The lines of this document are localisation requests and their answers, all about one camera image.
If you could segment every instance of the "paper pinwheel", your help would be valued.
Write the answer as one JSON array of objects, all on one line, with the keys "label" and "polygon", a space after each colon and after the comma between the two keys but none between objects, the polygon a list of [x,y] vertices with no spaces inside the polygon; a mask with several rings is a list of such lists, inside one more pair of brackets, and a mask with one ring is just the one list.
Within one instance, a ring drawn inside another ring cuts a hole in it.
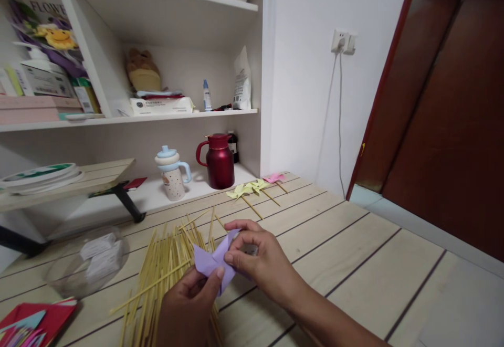
[{"label": "paper pinwheel", "polygon": [[222,278],[218,296],[222,295],[235,275],[233,267],[224,262],[224,254],[226,254],[229,250],[229,246],[231,245],[231,242],[233,242],[233,238],[239,231],[240,229],[231,230],[212,254],[207,253],[205,250],[196,245],[193,245],[194,262],[198,272],[202,273],[206,277],[209,277],[217,267],[224,267],[224,277]]},{"label": "paper pinwheel", "polygon": [[250,182],[245,185],[246,188],[252,188],[258,194],[261,193],[261,190],[268,185],[264,182],[263,179],[258,179],[256,182]]},{"label": "paper pinwheel", "polygon": [[264,180],[268,183],[276,183],[285,193],[289,193],[289,191],[287,191],[285,188],[283,188],[280,183],[277,183],[277,181],[281,180],[285,180],[285,176],[283,176],[282,174],[271,174],[270,177],[266,177],[264,178]]},{"label": "paper pinwheel", "polygon": [[240,197],[243,196],[244,193],[252,193],[252,191],[253,191],[252,188],[240,184],[236,186],[234,192],[226,192],[226,195],[238,200]]},{"label": "paper pinwheel", "polygon": [[279,180],[285,180],[285,176],[283,176],[283,174],[272,174],[269,178],[266,177],[264,178],[264,180],[268,183],[274,183],[276,181],[279,181]]}]

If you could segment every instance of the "tile floor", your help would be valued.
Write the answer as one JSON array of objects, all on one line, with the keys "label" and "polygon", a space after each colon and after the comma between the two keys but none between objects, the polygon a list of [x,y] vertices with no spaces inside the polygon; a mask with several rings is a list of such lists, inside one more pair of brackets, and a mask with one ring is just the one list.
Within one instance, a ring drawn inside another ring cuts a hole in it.
[{"label": "tile floor", "polygon": [[504,347],[504,263],[355,186],[350,201],[460,258],[414,347]]}]

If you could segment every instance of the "pink box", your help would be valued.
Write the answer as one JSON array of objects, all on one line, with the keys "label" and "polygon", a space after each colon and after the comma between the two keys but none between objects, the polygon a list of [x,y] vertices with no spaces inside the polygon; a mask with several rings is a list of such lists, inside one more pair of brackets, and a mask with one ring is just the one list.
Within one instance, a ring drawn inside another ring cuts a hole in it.
[{"label": "pink box", "polygon": [[83,113],[79,100],[52,96],[0,97],[0,124],[59,121],[59,113]]}]

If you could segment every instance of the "thermos handle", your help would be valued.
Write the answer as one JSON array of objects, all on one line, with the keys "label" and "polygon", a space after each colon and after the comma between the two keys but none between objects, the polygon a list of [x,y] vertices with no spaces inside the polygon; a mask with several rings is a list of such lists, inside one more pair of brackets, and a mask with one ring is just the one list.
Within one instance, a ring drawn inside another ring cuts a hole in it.
[{"label": "thermos handle", "polygon": [[203,147],[203,145],[206,145],[206,144],[209,144],[209,143],[210,143],[210,141],[202,142],[201,144],[198,145],[198,148],[196,149],[196,160],[198,161],[198,163],[201,166],[208,167],[208,165],[206,163],[203,163],[202,161],[200,161],[200,154],[201,154],[201,148]]},{"label": "thermos handle", "polygon": [[185,162],[179,162],[178,166],[183,166],[185,168],[185,174],[187,175],[187,180],[183,179],[184,183],[189,183],[191,181],[191,169],[189,168],[189,165]]}]

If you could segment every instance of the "left hand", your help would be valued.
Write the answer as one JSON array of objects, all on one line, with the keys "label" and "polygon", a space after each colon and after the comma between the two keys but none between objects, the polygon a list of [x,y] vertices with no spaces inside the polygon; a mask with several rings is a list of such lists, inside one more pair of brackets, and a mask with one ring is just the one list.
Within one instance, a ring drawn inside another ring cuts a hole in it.
[{"label": "left hand", "polygon": [[157,327],[158,347],[205,346],[210,312],[223,276],[223,267],[206,279],[193,266],[164,295]]}]

